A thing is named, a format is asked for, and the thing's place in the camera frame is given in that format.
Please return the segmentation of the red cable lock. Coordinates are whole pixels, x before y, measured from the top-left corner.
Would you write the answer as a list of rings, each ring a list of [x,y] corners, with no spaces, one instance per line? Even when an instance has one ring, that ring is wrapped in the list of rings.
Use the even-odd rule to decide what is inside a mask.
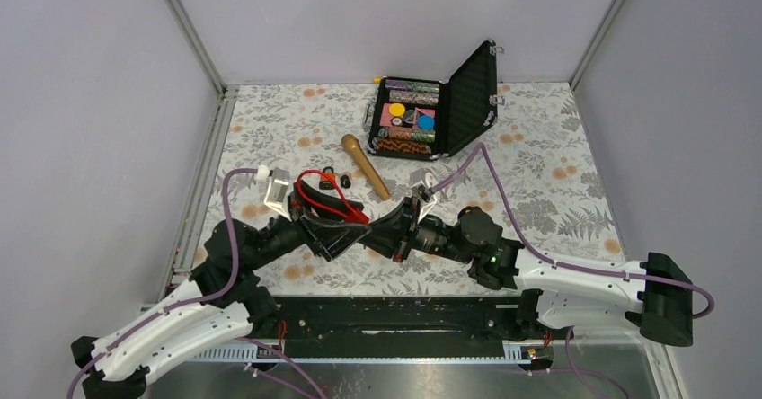
[[[335,194],[328,195],[308,185],[305,178],[311,174],[318,175],[319,182],[327,182]],[[317,169],[304,170],[295,181],[295,189],[298,196],[306,204],[306,208],[314,210],[318,216],[324,215],[329,219],[351,224],[369,224],[369,217],[363,211],[364,207],[358,202],[349,201],[344,196],[333,173],[326,173]]]

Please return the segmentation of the black keys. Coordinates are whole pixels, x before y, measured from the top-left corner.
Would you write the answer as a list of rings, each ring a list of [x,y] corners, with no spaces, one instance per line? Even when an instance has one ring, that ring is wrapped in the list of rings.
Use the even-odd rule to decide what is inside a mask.
[[[346,174],[346,173],[342,174],[340,176],[340,186],[343,189],[349,189],[351,187],[351,185],[352,185],[352,183],[351,183],[350,176],[348,174]]]

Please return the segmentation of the orange black padlock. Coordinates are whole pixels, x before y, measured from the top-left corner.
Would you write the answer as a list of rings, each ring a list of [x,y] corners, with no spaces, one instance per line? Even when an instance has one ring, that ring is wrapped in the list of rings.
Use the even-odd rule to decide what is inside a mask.
[[[335,189],[335,172],[331,166],[326,166],[322,169],[318,188],[322,191],[332,191]]]

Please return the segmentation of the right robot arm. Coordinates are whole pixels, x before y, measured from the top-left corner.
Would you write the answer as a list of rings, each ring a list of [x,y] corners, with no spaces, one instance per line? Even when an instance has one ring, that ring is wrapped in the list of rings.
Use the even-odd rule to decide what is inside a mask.
[[[453,225],[422,215],[417,199],[406,198],[391,213],[370,223],[360,243],[394,262],[412,251],[467,265],[478,285],[513,290],[528,302],[515,314],[529,338],[569,327],[635,329],[643,338],[689,347],[693,335],[692,284],[666,254],[644,262],[576,261],[535,255],[527,244],[503,236],[480,208],[463,208]]]

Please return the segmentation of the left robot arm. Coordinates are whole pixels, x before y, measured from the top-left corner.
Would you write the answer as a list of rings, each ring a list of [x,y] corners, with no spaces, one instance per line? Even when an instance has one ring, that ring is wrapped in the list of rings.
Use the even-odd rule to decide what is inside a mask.
[[[256,229],[231,216],[204,246],[207,259],[163,300],[107,336],[83,336],[71,350],[80,368],[73,386],[87,398],[139,398],[182,363],[233,340],[276,331],[279,308],[255,272],[302,245],[327,259],[370,230],[361,203],[329,197],[307,183],[270,178],[265,205],[275,212]]]

